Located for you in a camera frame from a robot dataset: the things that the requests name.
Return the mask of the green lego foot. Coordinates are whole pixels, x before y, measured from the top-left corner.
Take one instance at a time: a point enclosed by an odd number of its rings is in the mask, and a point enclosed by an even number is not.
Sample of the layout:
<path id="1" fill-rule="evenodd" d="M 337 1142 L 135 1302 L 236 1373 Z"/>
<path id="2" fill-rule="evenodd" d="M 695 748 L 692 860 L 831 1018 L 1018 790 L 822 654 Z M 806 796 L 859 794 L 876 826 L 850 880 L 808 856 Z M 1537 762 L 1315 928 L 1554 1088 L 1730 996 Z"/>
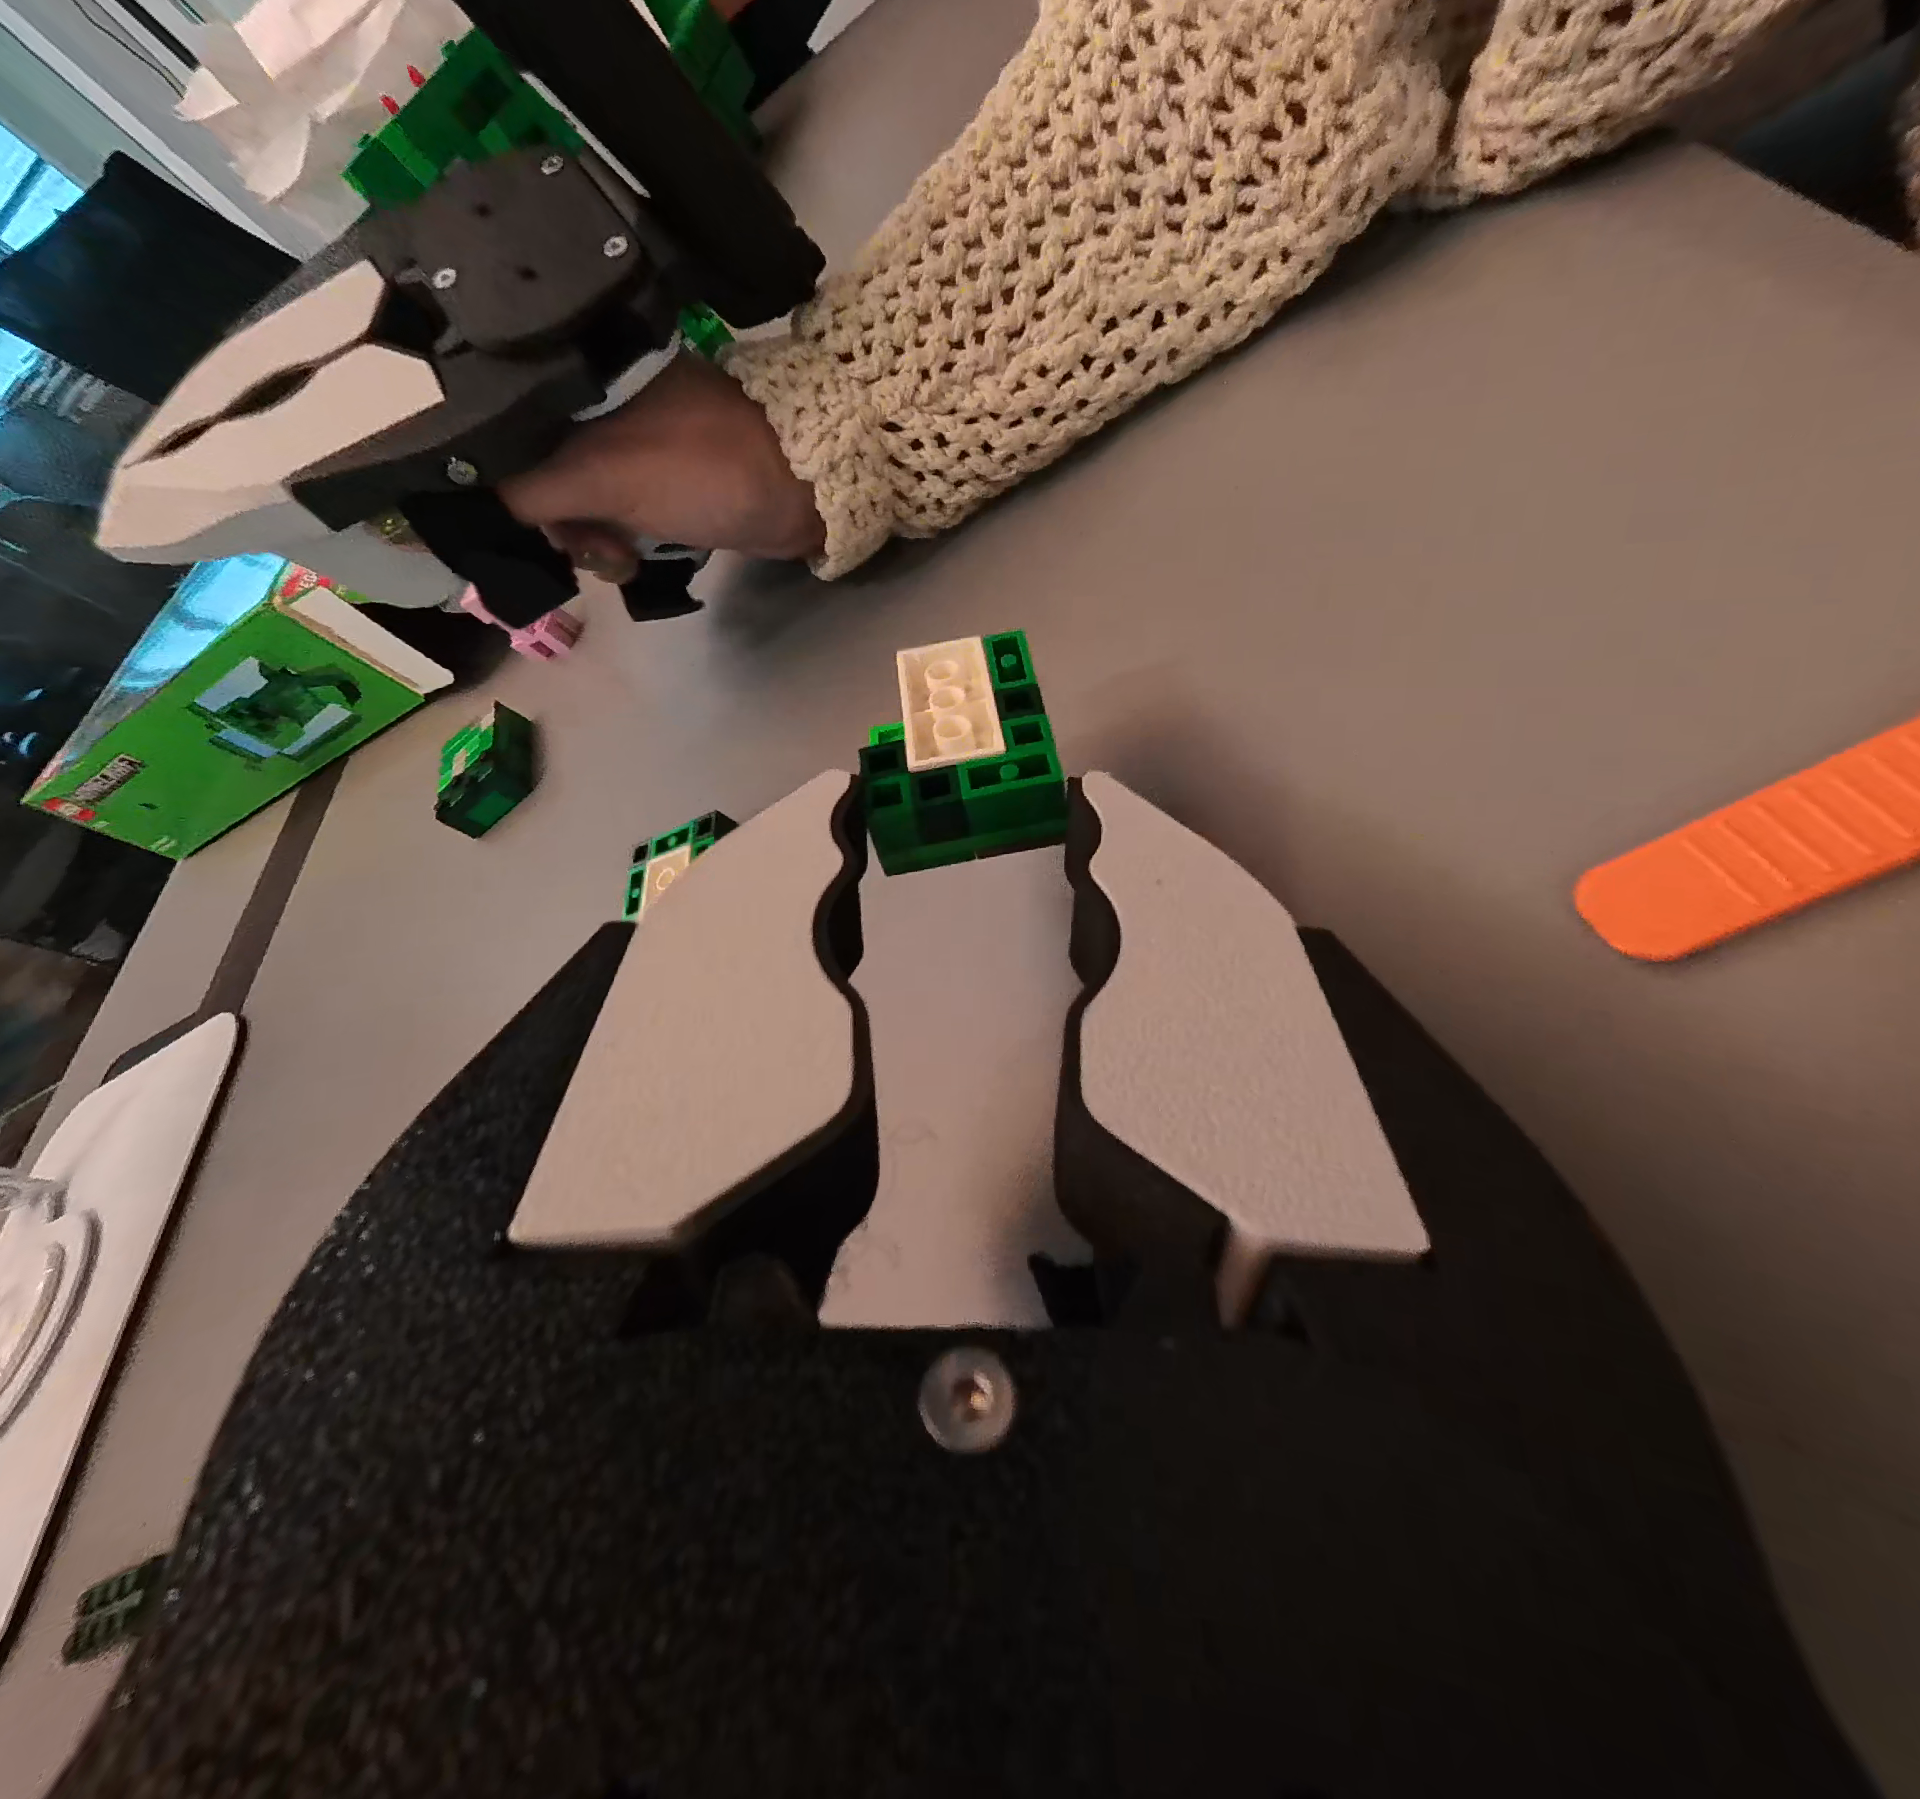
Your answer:
<path id="1" fill-rule="evenodd" d="M 660 898 L 737 828 L 726 812 L 708 810 L 643 840 L 628 862 L 621 918 L 626 924 L 643 922 Z"/>
<path id="2" fill-rule="evenodd" d="M 899 712 L 871 728 L 859 794 L 884 874 L 1061 846 L 1068 774 L 1020 630 L 894 656 Z"/>

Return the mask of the orange brick separator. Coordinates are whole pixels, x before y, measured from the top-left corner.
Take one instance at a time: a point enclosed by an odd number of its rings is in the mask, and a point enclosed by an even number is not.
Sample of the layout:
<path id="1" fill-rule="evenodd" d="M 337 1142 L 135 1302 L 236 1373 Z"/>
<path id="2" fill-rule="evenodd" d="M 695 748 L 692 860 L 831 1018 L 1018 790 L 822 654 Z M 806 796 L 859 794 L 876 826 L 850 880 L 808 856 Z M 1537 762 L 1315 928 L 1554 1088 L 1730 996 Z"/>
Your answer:
<path id="1" fill-rule="evenodd" d="M 1614 952 L 1681 962 L 1919 860 L 1919 722 L 1594 866 L 1572 902 Z"/>

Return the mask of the green pixelated lego block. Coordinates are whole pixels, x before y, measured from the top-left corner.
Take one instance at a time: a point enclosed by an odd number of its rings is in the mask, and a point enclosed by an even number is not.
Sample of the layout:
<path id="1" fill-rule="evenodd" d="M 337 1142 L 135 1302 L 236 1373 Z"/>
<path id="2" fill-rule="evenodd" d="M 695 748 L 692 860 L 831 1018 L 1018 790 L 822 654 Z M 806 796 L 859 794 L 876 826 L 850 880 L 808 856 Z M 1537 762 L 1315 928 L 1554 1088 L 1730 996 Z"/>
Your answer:
<path id="1" fill-rule="evenodd" d="M 445 742 L 435 818 L 473 840 L 493 834 L 538 786 L 540 736 L 535 722 L 494 702 Z"/>

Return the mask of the green lego box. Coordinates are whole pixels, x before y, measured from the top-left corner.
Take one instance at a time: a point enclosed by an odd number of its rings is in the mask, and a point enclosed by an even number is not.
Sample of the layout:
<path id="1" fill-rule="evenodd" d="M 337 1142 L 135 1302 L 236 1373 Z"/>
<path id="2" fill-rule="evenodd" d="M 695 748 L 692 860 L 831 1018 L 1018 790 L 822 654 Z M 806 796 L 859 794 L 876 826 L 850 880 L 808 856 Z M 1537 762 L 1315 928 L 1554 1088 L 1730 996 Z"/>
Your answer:
<path id="1" fill-rule="evenodd" d="M 453 682 L 443 662 L 297 564 L 203 564 L 21 802 L 185 860 Z"/>

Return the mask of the white book stand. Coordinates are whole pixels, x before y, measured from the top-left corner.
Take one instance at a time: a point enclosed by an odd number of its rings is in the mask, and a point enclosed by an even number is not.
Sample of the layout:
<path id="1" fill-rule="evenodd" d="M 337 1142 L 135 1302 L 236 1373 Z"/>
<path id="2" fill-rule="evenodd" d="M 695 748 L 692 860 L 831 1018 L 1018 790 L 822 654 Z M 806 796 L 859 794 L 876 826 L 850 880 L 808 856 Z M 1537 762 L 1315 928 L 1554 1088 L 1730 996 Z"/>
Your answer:
<path id="1" fill-rule="evenodd" d="M 4 1170 L 2 1633 L 37 1593 L 182 1194 L 243 1056 L 238 1012 L 135 1050 Z"/>

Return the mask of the person's right hand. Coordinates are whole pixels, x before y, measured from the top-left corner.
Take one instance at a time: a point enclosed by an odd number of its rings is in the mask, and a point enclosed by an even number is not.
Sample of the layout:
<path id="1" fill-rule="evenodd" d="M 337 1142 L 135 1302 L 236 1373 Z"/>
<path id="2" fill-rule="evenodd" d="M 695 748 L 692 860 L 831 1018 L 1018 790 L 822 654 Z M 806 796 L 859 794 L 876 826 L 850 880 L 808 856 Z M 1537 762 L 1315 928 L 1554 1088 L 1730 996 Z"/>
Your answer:
<path id="1" fill-rule="evenodd" d="M 699 354 L 580 422 L 498 496 L 576 572 L 615 586 L 634 578 L 646 542 L 770 564 L 811 564 L 826 546 L 815 492 L 763 408 Z"/>

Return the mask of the white paper bag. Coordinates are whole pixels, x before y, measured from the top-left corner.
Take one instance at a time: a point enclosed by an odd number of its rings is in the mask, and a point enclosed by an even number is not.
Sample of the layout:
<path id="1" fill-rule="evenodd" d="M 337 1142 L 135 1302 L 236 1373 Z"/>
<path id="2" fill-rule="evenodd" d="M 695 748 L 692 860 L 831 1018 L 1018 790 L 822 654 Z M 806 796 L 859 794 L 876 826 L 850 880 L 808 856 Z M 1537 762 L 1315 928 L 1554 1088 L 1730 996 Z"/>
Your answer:
<path id="1" fill-rule="evenodd" d="M 386 54 L 411 0 L 257 0 L 206 26 L 181 102 L 254 198 L 270 204 L 327 180 L 386 120 Z"/>

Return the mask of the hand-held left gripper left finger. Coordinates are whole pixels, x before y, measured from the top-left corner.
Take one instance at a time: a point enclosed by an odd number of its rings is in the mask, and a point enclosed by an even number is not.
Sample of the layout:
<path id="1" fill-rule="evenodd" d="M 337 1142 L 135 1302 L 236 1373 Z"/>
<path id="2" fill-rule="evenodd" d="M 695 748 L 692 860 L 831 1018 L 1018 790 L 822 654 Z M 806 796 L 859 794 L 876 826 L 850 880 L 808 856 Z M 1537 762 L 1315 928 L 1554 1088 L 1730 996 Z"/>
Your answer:
<path id="1" fill-rule="evenodd" d="M 824 770 L 636 922 L 508 1242 L 634 1256 L 645 1328 L 815 1328 L 878 1196 L 856 780 Z"/>

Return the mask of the tall green pixelated lego tower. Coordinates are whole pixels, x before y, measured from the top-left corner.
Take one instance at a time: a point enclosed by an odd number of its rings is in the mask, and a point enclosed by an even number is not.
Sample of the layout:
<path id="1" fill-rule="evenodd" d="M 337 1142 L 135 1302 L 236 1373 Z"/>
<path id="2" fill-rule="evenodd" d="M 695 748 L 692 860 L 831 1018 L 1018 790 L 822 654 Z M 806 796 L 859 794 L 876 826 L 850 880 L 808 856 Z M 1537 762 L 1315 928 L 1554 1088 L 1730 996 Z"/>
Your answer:
<path id="1" fill-rule="evenodd" d="M 708 110 L 745 142 L 754 140 L 748 92 L 754 76 L 726 24 L 707 36 L 684 30 L 668 50 Z M 493 40 L 478 30 L 443 48 L 431 78 L 412 70 L 407 106 L 386 98 L 389 122 L 362 138 L 345 180 L 370 208 L 412 202 L 456 164 L 482 164 L 512 150 L 580 156 L 588 142 Z"/>

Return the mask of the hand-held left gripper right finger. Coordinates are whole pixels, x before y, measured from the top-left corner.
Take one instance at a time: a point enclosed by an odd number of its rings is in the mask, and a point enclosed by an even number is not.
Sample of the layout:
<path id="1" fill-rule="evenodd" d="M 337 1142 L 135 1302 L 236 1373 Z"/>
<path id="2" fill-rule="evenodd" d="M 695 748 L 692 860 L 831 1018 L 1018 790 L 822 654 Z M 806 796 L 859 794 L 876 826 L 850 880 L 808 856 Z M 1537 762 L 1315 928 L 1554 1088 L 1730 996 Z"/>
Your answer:
<path id="1" fill-rule="evenodd" d="M 1109 772 L 1068 782 L 1064 868 L 1052 1182 L 1109 1308 L 1241 1328 L 1279 1260 L 1429 1258 L 1287 906 Z"/>

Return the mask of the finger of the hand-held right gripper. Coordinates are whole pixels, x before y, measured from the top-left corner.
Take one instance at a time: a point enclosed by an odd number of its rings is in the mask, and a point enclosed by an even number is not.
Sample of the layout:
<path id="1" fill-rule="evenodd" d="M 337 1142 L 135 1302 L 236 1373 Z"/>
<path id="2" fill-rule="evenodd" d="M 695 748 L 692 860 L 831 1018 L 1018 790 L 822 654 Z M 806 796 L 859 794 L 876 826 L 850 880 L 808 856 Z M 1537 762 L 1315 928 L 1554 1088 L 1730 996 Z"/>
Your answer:
<path id="1" fill-rule="evenodd" d="M 330 530 L 294 480 L 445 402 L 433 362 L 351 348 L 243 386 L 232 364 L 186 378 L 112 470 L 98 546 L 125 564 L 293 558 Z"/>
<path id="2" fill-rule="evenodd" d="M 372 262 L 357 262 L 265 318 L 236 326 L 201 358 L 123 452 L 145 464 L 189 426 L 220 424 L 241 400 L 284 372 L 308 372 L 364 344 L 389 298 Z"/>

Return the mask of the stack of green plastic crates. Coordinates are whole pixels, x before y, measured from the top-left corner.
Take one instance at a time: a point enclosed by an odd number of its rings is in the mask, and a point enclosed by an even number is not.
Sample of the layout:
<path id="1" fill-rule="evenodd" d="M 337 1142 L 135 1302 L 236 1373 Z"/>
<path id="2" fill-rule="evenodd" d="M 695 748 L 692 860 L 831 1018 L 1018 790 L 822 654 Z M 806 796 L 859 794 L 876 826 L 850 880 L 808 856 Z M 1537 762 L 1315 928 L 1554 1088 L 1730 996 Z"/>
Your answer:
<path id="1" fill-rule="evenodd" d="M 705 106 L 747 148 L 758 146 L 750 112 L 756 70 L 710 0 L 641 0 Z"/>

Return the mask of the person's right forearm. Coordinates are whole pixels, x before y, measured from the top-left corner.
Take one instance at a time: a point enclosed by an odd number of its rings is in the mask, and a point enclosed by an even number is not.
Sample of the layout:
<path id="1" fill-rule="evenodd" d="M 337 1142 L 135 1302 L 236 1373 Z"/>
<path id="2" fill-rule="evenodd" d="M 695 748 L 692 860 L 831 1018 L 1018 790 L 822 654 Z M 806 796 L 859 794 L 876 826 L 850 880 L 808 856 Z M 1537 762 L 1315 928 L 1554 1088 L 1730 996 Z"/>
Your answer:
<path id="1" fill-rule="evenodd" d="M 1394 208 L 1614 152 L 1819 0 L 1039 0 L 973 124 L 728 372 L 821 580 L 1262 330 Z"/>

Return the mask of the pink lego pig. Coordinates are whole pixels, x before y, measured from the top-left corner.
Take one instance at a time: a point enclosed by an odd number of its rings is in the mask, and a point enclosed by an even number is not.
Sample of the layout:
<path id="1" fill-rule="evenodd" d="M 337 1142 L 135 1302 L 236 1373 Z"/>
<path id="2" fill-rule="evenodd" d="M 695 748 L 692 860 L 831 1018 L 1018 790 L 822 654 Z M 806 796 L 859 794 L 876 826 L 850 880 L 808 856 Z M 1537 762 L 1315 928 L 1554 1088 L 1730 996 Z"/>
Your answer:
<path id="1" fill-rule="evenodd" d="M 459 596 L 464 612 L 481 624 L 503 636 L 508 648 L 520 660 L 559 662 L 573 654 L 585 630 L 585 622 L 566 608 L 545 612 L 528 626 L 508 626 L 482 602 L 478 590 L 468 584 Z"/>

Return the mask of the black high-back office chair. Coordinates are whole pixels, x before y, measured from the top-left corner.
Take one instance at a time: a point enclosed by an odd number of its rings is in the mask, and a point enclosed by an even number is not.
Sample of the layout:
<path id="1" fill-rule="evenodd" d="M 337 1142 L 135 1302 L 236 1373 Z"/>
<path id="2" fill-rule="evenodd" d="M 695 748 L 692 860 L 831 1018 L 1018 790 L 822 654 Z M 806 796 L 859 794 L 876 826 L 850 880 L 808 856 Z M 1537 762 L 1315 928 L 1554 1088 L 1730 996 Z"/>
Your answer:
<path id="1" fill-rule="evenodd" d="M 299 258 L 235 226 L 128 154 L 2 262 L 2 328 L 163 404 Z"/>

